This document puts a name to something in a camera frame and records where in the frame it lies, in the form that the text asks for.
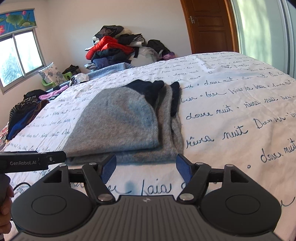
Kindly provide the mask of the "person's left hand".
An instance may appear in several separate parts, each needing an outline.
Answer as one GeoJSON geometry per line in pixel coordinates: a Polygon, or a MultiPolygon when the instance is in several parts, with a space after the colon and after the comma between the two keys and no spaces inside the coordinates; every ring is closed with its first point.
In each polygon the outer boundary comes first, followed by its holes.
{"type": "Polygon", "coordinates": [[[12,198],[14,197],[14,191],[11,185],[8,185],[6,191],[6,198],[1,206],[1,220],[0,230],[1,234],[7,234],[11,231],[11,205],[12,198]]]}

